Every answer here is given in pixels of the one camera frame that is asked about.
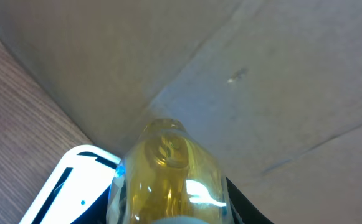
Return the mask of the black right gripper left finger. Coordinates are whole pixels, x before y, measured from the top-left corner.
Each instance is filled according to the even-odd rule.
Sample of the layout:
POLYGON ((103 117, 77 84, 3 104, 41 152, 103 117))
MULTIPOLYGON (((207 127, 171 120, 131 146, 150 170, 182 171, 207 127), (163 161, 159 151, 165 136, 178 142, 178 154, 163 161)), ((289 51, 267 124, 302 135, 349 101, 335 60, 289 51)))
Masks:
POLYGON ((101 196, 71 224, 106 224, 109 192, 110 187, 107 187, 101 196))

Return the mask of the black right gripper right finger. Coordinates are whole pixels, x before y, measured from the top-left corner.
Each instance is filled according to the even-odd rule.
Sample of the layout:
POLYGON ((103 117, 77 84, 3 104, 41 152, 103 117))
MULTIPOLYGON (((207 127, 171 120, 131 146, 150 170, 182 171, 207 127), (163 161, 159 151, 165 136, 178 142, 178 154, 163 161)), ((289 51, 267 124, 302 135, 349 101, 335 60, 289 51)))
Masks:
POLYGON ((234 223, 274 224, 263 215, 228 178, 226 178, 226 180, 234 223))

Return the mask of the yellow bottle with silver cap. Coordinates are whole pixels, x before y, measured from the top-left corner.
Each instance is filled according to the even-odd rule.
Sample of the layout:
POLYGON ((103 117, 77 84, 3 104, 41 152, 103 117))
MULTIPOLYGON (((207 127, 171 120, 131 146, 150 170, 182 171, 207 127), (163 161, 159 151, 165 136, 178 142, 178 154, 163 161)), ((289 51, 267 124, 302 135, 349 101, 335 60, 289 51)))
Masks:
POLYGON ((117 165, 107 223, 234 223, 217 160, 177 120, 157 119, 117 165))

